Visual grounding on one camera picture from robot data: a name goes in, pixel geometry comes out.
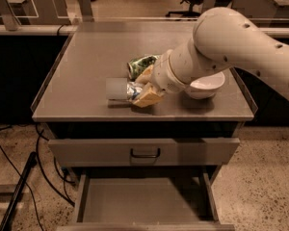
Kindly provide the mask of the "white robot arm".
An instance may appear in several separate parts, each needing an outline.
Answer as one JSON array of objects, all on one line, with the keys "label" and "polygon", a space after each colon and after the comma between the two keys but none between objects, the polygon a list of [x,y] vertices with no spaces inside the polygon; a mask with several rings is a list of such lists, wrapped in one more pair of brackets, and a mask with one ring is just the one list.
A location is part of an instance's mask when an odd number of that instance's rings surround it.
[{"label": "white robot arm", "polygon": [[147,107],[167,93],[230,67],[244,69],[289,101],[289,45],[261,32],[242,14],[225,7],[203,13],[186,42],[168,50],[139,80],[133,104]]}]

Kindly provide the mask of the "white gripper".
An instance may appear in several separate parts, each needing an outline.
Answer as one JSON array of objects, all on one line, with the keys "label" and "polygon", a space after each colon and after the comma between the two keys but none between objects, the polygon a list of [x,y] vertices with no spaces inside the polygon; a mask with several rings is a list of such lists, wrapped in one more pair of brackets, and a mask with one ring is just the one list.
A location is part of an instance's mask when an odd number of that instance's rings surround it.
[{"label": "white gripper", "polygon": [[132,104],[140,108],[154,105],[163,99],[164,92],[181,92],[196,79],[214,75],[227,68],[227,64],[202,55],[190,38],[173,50],[168,50],[136,78],[135,82],[144,84],[144,88]]}]

